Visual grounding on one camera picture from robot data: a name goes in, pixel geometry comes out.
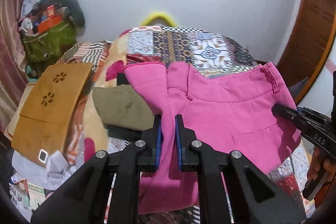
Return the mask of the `person's right hand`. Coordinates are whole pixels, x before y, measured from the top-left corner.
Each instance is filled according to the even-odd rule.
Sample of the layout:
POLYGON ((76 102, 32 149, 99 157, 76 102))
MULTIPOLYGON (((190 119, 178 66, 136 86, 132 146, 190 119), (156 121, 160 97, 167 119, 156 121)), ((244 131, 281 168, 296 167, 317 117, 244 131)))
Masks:
POLYGON ((326 179, 326 183, 333 184, 334 183, 334 176, 335 176, 335 159, 325 159, 323 160, 322 156, 320 155, 322 150, 315 146, 313 150, 313 155, 310 162, 310 167, 307 173, 307 183, 308 185, 311 180, 315 180, 318 177, 319 170, 323 167, 326 171, 328 171, 329 177, 326 179))

